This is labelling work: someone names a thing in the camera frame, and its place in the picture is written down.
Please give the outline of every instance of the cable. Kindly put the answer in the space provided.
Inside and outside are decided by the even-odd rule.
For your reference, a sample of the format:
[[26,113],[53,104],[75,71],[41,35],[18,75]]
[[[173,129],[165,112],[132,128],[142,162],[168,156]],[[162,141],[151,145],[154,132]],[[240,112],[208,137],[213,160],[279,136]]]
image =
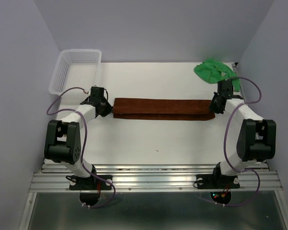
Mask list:
[[92,173],[90,170],[88,170],[88,169],[85,167],[85,165],[83,164],[84,149],[85,149],[86,140],[87,140],[87,123],[86,123],[86,120],[85,120],[83,114],[80,113],[79,111],[74,110],[74,109],[60,109],[60,110],[58,110],[58,111],[56,111],[56,112],[53,112],[53,113],[50,113],[50,112],[49,112],[50,109],[52,108],[52,106],[53,106],[66,92],[68,92],[68,91],[70,91],[70,90],[73,90],[73,89],[80,89],[80,90],[83,90],[84,93],[86,93],[86,92],[85,92],[85,89],[83,89],[83,88],[81,88],[81,87],[72,87],[72,88],[69,88],[69,89],[65,90],[63,93],[61,93],[61,95],[59,95],[59,97],[58,97],[53,103],[51,103],[51,105],[49,106],[49,108],[48,108],[47,111],[46,111],[46,114],[47,114],[47,115],[55,115],[55,114],[58,114],[59,112],[63,112],[63,111],[72,111],[72,112],[77,113],[77,114],[81,117],[81,119],[82,119],[82,121],[83,121],[83,124],[84,124],[84,141],[83,141],[83,147],[82,147],[81,157],[80,157],[81,165],[82,165],[82,167],[84,168],[84,170],[87,171],[92,177],[94,177],[94,178],[96,178],[96,179],[98,179],[98,180],[100,180],[100,181],[103,181],[103,182],[105,182],[105,183],[107,183],[107,184],[110,184],[110,185],[112,186],[112,188],[113,188],[113,195],[112,195],[112,197],[111,197],[108,201],[106,201],[105,203],[102,203],[102,204],[100,204],[100,205],[94,205],[94,206],[89,206],[89,205],[86,205],[85,203],[82,203],[82,202],[81,202],[81,203],[82,203],[82,206],[85,206],[85,207],[87,207],[87,208],[103,207],[103,206],[105,206],[106,204],[108,204],[109,202],[111,202],[111,201],[113,200],[113,198],[114,198],[114,196],[115,196],[115,194],[116,194],[116,189],[115,189],[115,186],[113,185],[112,182],[106,181],[105,179],[103,179],[103,178],[101,178],[101,177],[93,174],[93,173]]
[[260,177],[259,177],[259,174],[254,170],[254,169],[250,169],[250,168],[247,168],[247,169],[244,169],[242,171],[239,171],[238,169],[236,169],[234,166],[232,166],[232,164],[229,162],[229,159],[227,157],[227,152],[226,152],[226,142],[227,142],[227,135],[228,135],[228,130],[229,130],[229,125],[230,125],[230,122],[235,114],[235,112],[241,107],[243,106],[244,104],[255,104],[255,103],[258,103],[260,102],[261,98],[262,98],[262,92],[259,88],[259,86],[252,80],[248,79],[248,78],[245,78],[245,77],[232,77],[232,78],[228,78],[226,79],[227,81],[228,80],[233,80],[233,79],[244,79],[244,80],[247,80],[249,81],[250,83],[252,83],[258,90],[259,92],[259,98],[256,100],[256,101],[253,101],[253,102],[244,102],[244,103],[241,103],[239,105],[237,105],[237,107],[233,110],[233,112],[231,113],[229,119],[228,119],[228,122],[227,122],[227,125],[226,125],[226,130],[225,130],[225,135],[224,135],[224,142],[223,142],[223,150],[224,150],[224,157],[225,157],[225,160],[226,162],[229,164],[229,166],[232,168],[232,170],[234,170],[235,172],[237,173],[244,173],[244,172],[247,172],[247,171],[252,171],[256,174],[257,178],[258,178],[258,185],[257,185],[257,189],[255,191],[255,194],[249,198],[248,200],[242,202],[242,203],[239,203],[239,204],[233,204],[233,205],[224,205],[224,204],[220,204],[220,203],[217,203],[217,202],[214,202],[214,201],[211,201],[211,200],[207,200],[207,199],[204,199],[204,198],[201,198],[199,197],[201,200],[205,200],[207,202],[210,202],[210,203],[214,203],[214,204],[220,204],[224,207],[239,207],[239,206],[243,206],[249,202],[251,202],[257,195],[258,195],[258,191],[259,191],[259,188],[260,188]]

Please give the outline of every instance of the white tabletop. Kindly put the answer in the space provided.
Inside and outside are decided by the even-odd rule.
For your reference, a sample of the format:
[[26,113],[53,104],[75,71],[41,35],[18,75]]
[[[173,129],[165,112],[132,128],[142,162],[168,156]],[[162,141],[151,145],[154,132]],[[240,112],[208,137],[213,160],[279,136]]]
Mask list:
[[[193,71],[200,63],[102,63],[97,86],[114,98],[212,99],[216,84]],[[81,100],[62,99],[60,109]],[[57,119],[66,116],[60,113]],[[216,164],[224,159],[223,138],[229,114],[209,121],[150,121],[98,117],[88,123],[84,153],[92,164]],[[233,121],[228,153],[235,151],[241,124]]]

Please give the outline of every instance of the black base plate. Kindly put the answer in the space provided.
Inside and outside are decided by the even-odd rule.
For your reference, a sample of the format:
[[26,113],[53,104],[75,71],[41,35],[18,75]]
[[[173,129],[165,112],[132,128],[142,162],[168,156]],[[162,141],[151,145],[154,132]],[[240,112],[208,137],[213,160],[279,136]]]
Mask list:
[[198,189],[224,189],[229,184],[230,188],[240,188],[240,184],[234,184],[234,179],[237,176],[220,176],[215,182],[212,174],[198,174],[194,182],[194,187]]
[[[104,180],[110,179],[112,181],[112,175],[98,175]],[[100,190],[111,190],[111,185],[106,185],[105,182],[96,180],[94,183],[94,178],[87,177],[87,178],[80,178],[77,176],[72,175],[71,179],[76,181],[75,185],[69,185],[69,189],[73,191],[80,191],[80,190],[97,190],[97,185],[100,183]]]

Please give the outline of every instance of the brown cloth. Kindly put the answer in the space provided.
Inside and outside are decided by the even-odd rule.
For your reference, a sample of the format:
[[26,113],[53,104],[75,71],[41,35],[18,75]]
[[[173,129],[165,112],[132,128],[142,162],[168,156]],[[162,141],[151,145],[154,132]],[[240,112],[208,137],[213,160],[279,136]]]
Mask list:
[[115,98],[114,118],[139,120],[207,121],[215,118],[211,100]]

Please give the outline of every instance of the laundry basket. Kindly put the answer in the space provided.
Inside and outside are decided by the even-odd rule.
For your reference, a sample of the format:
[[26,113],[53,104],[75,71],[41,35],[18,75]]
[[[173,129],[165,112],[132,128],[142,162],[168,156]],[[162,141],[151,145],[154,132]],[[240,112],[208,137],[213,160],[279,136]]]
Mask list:
[[[100,67],[101,52],[94,49],[68,49],[63,50],[54,68],[49,92],[60,95],[70,87],[91,89],[95,84]],[[83,97],[81,90],[72,90],[63,97]]]

